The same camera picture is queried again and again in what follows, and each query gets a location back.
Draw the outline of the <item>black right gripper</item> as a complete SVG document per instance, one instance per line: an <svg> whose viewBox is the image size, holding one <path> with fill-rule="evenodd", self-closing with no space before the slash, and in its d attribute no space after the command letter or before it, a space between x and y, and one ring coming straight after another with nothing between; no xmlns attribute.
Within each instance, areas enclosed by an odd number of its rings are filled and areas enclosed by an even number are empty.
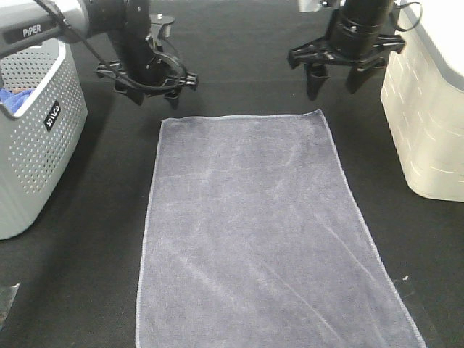
<svg viewBox="0 0 464 348"><path fill-rule="evenodd" d="M289 50L291 68L307 64L307 95L311 101L317 99L329 79L325 65L365 65L385 58L392 51L402 52L405 40L400 35L381 33L390 12L390 9L335 9L324 36ZM348 92L356 93L376 73L374 67L353 67L345 83Z"/></svg>

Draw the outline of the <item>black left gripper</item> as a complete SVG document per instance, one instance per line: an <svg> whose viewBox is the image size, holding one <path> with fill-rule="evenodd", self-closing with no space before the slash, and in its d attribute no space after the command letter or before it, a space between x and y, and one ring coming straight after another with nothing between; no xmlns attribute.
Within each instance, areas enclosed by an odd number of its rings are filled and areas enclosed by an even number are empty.
<svg viewBox="0 0 464 348"><path fill-rule="evenodd" d="M115 90L141 106L145 95L165 95L177 109L181 90L198 86L198 75L189 72L176 56L163 51L162 42L170 35L175 18L168 15L141 14L130 19L122 14L95 16L95 30L106 32L118 61L101 61L98 78L111 78Z"/></svg>

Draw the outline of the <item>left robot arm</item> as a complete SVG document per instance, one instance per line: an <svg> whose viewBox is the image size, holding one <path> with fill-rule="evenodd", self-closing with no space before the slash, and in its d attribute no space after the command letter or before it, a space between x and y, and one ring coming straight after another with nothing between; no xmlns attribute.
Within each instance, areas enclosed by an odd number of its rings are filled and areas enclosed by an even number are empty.
<svg viewBox="0 0 464 348"><path fill-rule="evenodd" d="M163 96L176 108L198 77L162 48L174 21L152 14L149 1L2 1L1 57L51 38L82 43L99 61L97 77L113 80L116 92L137 105Z"/></svg>

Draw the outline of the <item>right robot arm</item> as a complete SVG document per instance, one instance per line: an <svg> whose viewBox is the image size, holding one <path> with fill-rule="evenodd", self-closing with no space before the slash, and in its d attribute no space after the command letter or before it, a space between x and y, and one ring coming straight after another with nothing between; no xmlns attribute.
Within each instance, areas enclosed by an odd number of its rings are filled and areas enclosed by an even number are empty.
<svg viewBox="0 0 464 348"><path fill-rule="evenodd" d="M317 99L329 79L327 66L350 68L345 86L354 94L386 69L392 52L402 52L405 40L400 35L381 33L393 7L393 1L346 1L332 12L323 36L289 50L290 67L304 65L310 100Z"/></svg>

